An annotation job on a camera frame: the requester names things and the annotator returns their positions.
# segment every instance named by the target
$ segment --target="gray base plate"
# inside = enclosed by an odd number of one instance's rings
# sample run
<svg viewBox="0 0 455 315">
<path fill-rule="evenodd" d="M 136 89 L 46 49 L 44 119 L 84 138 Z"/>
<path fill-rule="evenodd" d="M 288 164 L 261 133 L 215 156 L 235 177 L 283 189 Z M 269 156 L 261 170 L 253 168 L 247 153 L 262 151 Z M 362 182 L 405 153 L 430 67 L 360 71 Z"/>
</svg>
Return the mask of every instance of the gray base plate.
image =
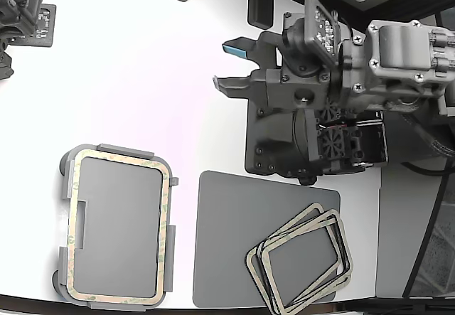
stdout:
<svg viewBox="0 0 455 315">
<path fill-rule="evenodd" d="M 325 210 L 340 210 L 340 196 L 336 191 L 214 171 L 202 173 L 194 304 L 200 308 L 264 306 L 245 266 L 245 256 L 257 243 L 316 202 Z M 335 260 L 331 241 L 322 229 L 272 251 L 274 278 L 284 302 L 291 301 Z M 332 294 L 321 301 L 334 297 Z"/>
</svg>

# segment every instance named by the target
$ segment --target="black cable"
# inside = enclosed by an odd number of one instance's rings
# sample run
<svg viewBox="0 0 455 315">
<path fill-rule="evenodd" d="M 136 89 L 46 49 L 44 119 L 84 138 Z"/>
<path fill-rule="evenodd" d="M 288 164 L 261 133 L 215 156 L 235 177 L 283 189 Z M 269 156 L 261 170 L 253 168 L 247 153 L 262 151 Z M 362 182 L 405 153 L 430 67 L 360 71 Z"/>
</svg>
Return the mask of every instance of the black cable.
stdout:
<svg viewBox="0 0 455 315">
<path fill-rule="evenodd" d="M 455 150 L 444 146 L 438 141 L 420 124 L 413 114 L 402 114 L 402 117 L 434 152 L 450 159 L 455 157 Z"/>
<path fill-rule="evenodd" d="M 441 171 L 432 171 L 429 169 L 421 168 L 411 164 L 409 162 L 403 162 L 402 165 L 408 168 L 410 171 L 413 171 L 417 174 L 425 175 L 425 176 L 445 176 L 455 173 L 455 167 L 444 169 Z"/>
<path fill-rule="evenodd" d="M 345 18 L 343 18 L 342 16 L 338 16 L 338 18 L 340 19 L 341 22 L 343 22 L 345 25 L 347 25 L 347 27 L 349 28 L 349 32 L 350 32 L 350 38 L 352 39 L 354 37 L 353 28 L 350 26 L 349 22 L 347 22 Z"/>
</svg>

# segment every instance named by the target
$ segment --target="gray plastic tray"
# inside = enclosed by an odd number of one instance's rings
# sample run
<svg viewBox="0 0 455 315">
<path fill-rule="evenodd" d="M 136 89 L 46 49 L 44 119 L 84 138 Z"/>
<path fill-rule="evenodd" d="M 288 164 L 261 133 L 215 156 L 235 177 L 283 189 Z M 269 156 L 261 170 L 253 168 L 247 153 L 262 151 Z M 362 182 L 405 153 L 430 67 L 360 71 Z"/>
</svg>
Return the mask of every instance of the gray plastic tray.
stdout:
<svg viewBox="0 0 455 315">
<path fill-rule="evenodd" d="M 68 245 L 56 290 L 94 309 L 154 308 L 172 291 L 175 227 L 168 225 L 177 179 L 152 153 L 79 146 L 60 163 L 70 199 Z"/>
<path fill-rule="evenodd" d="M 245 266 L 255 245 L 312 203 L 340 210 L 336 191 L 206 171 L 200 176 L 193 302 L 200 308 L 264 306 Z M 335 261 L 326 230 L 302 235 L 271 254 L 286 303 Z M 321 301 L 330 301 L 334 294 Z"/>
</svg>

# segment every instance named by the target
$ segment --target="dark gray panel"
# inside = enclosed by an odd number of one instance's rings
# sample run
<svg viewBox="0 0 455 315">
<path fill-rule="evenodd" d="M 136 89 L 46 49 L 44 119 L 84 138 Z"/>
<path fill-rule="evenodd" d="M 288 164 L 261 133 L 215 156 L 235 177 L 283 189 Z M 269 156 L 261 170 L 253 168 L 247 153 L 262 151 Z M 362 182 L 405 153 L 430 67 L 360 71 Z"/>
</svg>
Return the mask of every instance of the dark gray panel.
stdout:
<svg viewBox="0 0 455 315">
<path fill-rule="evenodd" d="M 207 171 L 200 177 L 193 301 L 200 308 L 264 306 L 245 266 L 250 249 L 312 203 L 340 208 L 336 191 Z M 289 301 L 336 256 L 325 230 L 271 252 L 274 277 Z M 329 295 L 324 301 L 330 301 Z"/>
<path fill-rule="evenodd" d="M 82 160 L 79 200 L 86 205 L 83 248 L 75 253 L 77 291 L 155 295 L 161 180 L 156 169 Z"/>
<path fill-rule="evenodd" d="M 443 169 L 445 159 L 417 162 Z M 416 174 L 399 164 L 382 168 L 377 297 L 401 297 L 422 244 L 441 178 Z"/>
</svg>

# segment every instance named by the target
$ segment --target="mounting hole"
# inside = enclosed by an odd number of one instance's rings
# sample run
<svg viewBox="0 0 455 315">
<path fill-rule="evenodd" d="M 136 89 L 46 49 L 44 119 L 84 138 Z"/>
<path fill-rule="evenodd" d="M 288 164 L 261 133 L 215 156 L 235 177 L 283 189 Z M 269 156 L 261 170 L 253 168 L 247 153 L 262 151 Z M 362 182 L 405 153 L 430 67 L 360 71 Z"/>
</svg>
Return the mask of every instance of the mounting hole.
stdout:
<svg viewBox="0 0 455 315">
<path fill-rule="evenodd" d="M 313 102 L 314 93 L 307 89 L 297 89 L 294 92 L 294 101 L 297 107 L 307 107 Z"/>
</svg>

